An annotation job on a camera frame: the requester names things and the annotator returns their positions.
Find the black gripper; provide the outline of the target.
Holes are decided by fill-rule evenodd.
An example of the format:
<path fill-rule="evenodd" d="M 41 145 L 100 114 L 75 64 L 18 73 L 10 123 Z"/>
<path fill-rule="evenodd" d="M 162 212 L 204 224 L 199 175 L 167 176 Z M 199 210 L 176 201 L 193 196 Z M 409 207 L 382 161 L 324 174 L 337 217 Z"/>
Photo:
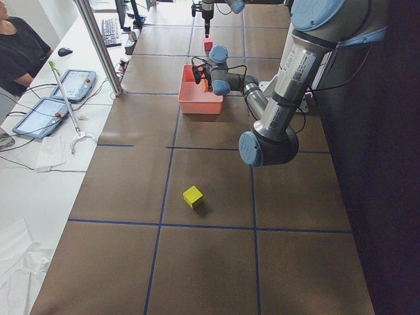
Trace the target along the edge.
<path fill-rule="evenodd" d="M 191 5 L 192 16 L 195 17 L 200 12 L 204 19 L 205 36 L 209 37 L 211 19 L 214 17 L 214 0 L 202 0 Z"/>
<path fill-rule="evenodd" d="M 210 75 L 207 71 L 206 65 L 192 65 L 192 74 L 194 76 L 194 81 L 196 85 L 199 85 L 200 82 L 203 80 L 203 91 L 205 93 L 210 93 L 212 91 Z"/>

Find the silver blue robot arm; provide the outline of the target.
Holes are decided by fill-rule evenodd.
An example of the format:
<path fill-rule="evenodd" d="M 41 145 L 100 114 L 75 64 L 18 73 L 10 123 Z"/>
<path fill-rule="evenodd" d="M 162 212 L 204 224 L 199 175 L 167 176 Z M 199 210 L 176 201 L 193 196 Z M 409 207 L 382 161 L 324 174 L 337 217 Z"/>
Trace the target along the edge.
<path fill-rule="evenodd" d="M 291 161 L 299 141 L 289 123 L 310 87 L 324 56 L 337 48 L 382 40 L 387 30 L 388 1 L 294 1 L 291 25 L 270 96 L 256 77 L 231 73 L 228 51 L 215 45 L 201 64 L 193 64 L 196 83 L 206 79 L 215 95 L 239 91 L 256 117 L 239 139 L 243 162 L 252 167 Z"/>
<path fill-rule="evenodd" d="M 219 3 L 225 3 L 229 6 L 230 11 L 239 14 L 242 12 L 246 5 L 248 4 L 263 4 L 263 5 L 285 5 L 289 12 L 291 12 L 291 7 L 294 3 L 294 0 L 285 0 L 285 1 L 251 1 L 251 0 L 224 0 L 224 1 L 214 1 L 214 0 L 203 0 L 198 1 L 195 3 L 192 2 L 191 10 L 192 10 L 192 17 L 196 16 L 197 12 L 201 13 L 202 18 L 204 19 L 204 28 L 205 28 L 205 38 L 209 38 L 210 28 L 211 28 L 211 20 L 214 17 L 214 8 L 215 5 Z"/>

